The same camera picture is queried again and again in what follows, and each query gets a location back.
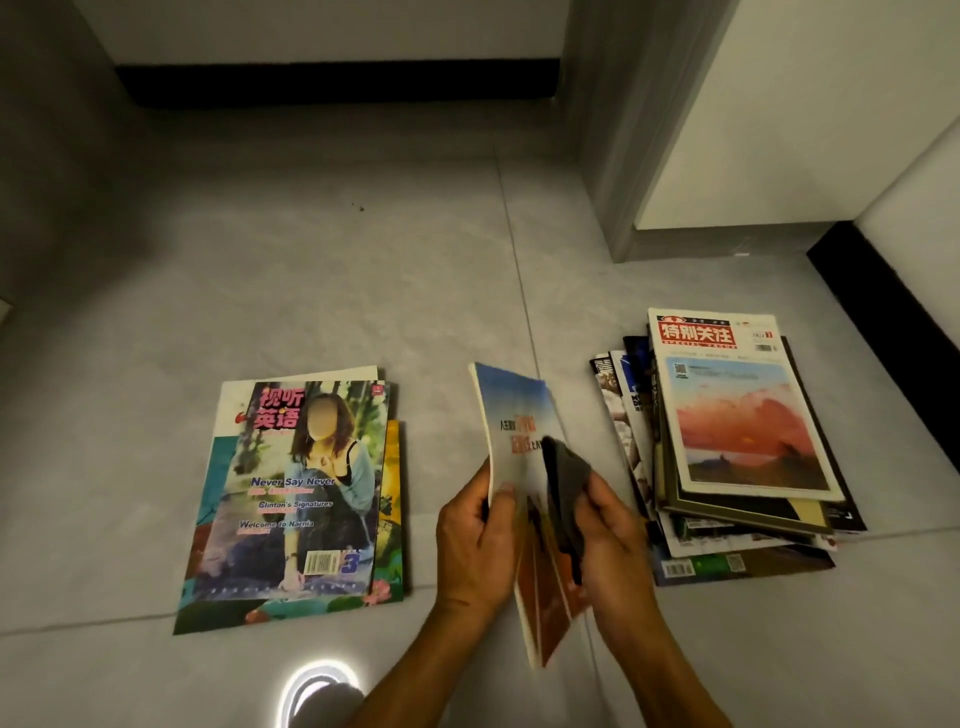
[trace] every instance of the stack of magazines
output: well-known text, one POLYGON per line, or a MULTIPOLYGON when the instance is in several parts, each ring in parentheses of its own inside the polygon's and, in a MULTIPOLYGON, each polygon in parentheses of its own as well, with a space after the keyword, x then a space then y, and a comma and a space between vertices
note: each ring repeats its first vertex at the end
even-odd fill
POLYGON ((376 367, 224 382, 174 634, 403 599, 390 395, 376 367))
POLYGON ((593 373, 661 586, 833 568, 866 531, 773 316, 651 308, 593 373))

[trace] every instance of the barcode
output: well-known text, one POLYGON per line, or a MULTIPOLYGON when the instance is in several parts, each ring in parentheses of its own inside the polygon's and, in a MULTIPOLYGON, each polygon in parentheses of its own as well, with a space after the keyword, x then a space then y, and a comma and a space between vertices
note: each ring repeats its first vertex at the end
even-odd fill
POLYGON ((668 579, 676 579, 680 576, 696 576, 697 571, 689 559, 673 559, 663 562, 663 575, 668 579))
POLYGON ((729 566, 730 571, 734 573, 747 570, 746 565, 743 563, 743 557, 738 553, 727 554, 727 566, 729 566))
POLYGON ((340 571, 340 551, 307 551, 304 576, 329 576, 340 571))
POLYGON ((711 521, 710 519, 684 519, 686 522, 686 527, 690 530, 696 530, 697 528, 730 528, 732 523, 726 523, 723 521, 711 521))

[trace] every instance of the white wall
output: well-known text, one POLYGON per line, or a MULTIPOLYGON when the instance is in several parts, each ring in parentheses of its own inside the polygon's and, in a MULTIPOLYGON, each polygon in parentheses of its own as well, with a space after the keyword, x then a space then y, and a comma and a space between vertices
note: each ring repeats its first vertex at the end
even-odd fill
POLYGON ((960 346, 960 121, 856 225, 960 346))
POLYGON ((740 0, 642 230, 856 217, 960 114, 957 0, 740 0))
POLYGON ((558 58, 569 0, 76 0, 115 63, 558 58))

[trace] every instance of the long hair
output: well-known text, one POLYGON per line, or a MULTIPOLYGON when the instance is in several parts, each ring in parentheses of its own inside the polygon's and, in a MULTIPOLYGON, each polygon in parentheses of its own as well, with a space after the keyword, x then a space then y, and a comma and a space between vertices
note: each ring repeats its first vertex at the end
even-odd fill
POLYGON ((310 437, 310 430, 306 426, 307 417, 310 414, 310 407, 320 400, 332 400, 337 406, 337 426, 333 430, 333 455, 336 457, 347 446, 347 442, 353 436, 353 413, 347 407, 347 403, 340 395, 326 394, 323 392, 313 395, 300 409, 300 416, 297 418, 297 427, 294 429, 294 444, 290 447, 290 454, 293 455, 294 462, 306 465, 306 458, 313 448, 314 439, 310 437))

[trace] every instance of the white magazine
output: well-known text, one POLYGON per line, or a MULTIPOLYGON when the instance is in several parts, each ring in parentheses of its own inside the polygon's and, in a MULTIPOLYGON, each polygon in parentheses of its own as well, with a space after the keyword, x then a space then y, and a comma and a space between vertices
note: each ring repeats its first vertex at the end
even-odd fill
POLYGON ((773 316, 649 315, 684 490, 844 500, 773 316))

